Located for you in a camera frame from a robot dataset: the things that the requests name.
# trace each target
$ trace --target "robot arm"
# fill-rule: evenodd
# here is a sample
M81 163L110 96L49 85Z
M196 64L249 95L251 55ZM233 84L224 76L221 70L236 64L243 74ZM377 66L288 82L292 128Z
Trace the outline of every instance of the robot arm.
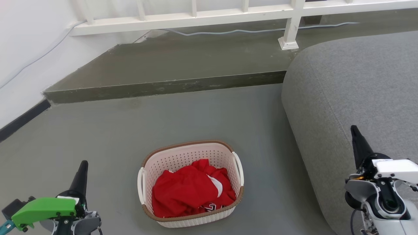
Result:
M87 210L88 162L82 161L71 187L57 197L30 197L27 202L16 199L2 210L6 223L0 227L0 235L14 228L27 232L34 222L49 230L52 235L89 235L102 224L96 211Z
M351 127L357 173L346 180L346 201L362 212L364 235L416 235L418 210L396 188L406 184L418 191L418 165L374 153L356 126Z

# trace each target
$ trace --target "sofa cushion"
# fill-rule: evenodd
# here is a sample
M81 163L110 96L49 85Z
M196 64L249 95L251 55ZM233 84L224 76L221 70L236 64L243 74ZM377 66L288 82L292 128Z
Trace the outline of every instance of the sofa cushion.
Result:
M375 152L418 162L417 42L418 31L325 42L303 50L287 71L283 106L338 235L351 234L344 199L344 179L355 173L351 125ZM417 204L417 193L400 191Z

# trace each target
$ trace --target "gray floor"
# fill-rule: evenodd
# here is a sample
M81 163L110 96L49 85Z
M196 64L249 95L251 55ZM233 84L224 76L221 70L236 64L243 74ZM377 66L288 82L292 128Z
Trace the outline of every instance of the gray floor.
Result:
M80 89L106 96L103 87L166 82L236 74L286 70L302 49L340 38L418 30L418 9L325 15L322 25L360 22L335 28L303 29L298 32L298 50L282 51L277 39L282 31L182 36L167 33L142 43L117 46L69 75L46 92L82 96ZM286 20L179 28L185 33L223 32L234 29L284 28Z
M280 94L273 84L53 107L0 143L0 207L66 190L86 159L87 200L100 212L105 235L331 235ZM156 148L204 139L224 140L239 154L243 200L226 219L164 228L141 209L140 165ZM27 234L47 234L37 227Z

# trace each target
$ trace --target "railing post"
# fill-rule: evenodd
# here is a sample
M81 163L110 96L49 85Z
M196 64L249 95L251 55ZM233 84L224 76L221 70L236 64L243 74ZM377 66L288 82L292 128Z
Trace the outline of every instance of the railing post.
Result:
M197 17L197 5L196 0L191 0L191 16Z
M250 4L250 0L242 0L242 12L248 12L248 5Z
M88 24L93 24L94 23L94 19L93 19L93 15L89 10L89 6L87 4L86 0L78 0L78 4L80 6L81 12L83 13L84 18L87 20Z
M136 0L136 5L138 6L138 12L139 12L139 20L145 21L145 11L144 11L144 4L142 3L142 0Z
M287 20L285 35L278 39L282 50L299 48L296 43L296 34L298 33L301 22L303 5L305 5L305 0L291 0L294 15Z

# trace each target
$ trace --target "white wall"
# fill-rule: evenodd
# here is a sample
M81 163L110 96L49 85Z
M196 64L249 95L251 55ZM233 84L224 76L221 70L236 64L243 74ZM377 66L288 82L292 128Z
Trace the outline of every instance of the white wall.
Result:
M66 28L82 20L75 0L0 2L0 84L45 51ZM40 61L0 89L0 128L39 103L47 87L117 44L132 43L145 32L67 37Z

